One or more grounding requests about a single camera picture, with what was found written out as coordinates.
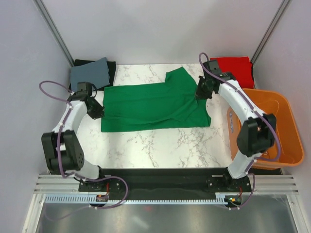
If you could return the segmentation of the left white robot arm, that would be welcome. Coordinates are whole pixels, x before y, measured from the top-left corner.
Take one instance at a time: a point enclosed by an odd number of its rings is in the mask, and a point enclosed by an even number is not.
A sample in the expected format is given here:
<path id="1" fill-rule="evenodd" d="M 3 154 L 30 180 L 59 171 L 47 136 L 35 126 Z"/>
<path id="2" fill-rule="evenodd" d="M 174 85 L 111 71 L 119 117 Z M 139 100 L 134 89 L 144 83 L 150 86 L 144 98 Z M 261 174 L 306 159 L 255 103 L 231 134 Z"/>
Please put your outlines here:
<path id="1" fill-rule="evenodd" d="M 66 110 L 49 133 L 41 137 L 47 168 L 51 174 L 70 176 L 89 183 L 96 191 L 105 189 L 107 180 L 100 175 L 101 168 L 85 159 L 77 131 L 82 119 L 103 117 L 104 107 L 93 96 L 75 93 L 66 101 Z"/>

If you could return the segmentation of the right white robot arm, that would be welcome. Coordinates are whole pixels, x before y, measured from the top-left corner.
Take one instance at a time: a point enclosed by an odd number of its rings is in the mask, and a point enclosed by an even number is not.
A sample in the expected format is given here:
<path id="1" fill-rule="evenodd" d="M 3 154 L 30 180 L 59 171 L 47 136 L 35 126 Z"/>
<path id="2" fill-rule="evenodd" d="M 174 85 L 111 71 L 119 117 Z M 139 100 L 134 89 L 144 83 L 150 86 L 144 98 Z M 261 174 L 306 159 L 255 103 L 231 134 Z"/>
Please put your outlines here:
<path id="1" fill-rule="evenodd" d="M 277 148 L 274 160 L 279 159 L 281 146 L 276 133 L 276 117 L 257 107 L 229 73 L 199 76 L 195 94 L 197 99 L 210 99 L 213 93 L 226 100 L 242 126 L 236 139 L 238 151 L 221 179 L 221 184 L 226 190 L 234 191 L 240 186 L 240 182 L 244 181 L 253 163 L 274 145 Z"/>

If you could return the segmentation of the green polo shirt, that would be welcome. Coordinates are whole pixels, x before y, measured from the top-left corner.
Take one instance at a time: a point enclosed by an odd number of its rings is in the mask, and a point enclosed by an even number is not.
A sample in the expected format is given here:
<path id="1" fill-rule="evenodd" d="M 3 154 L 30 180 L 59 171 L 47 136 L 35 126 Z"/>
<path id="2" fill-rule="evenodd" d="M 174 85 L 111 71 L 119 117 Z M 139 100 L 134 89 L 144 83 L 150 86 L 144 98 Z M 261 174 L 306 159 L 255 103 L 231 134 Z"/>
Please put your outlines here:
<path id="1" fill-rule="evenodd" d="M 206 101 L 195 97 L 196 89 L 194 78 L 183 67 L 167 72 L 163 83 L 108 87 L 101 131 L 209 127 Z"/>

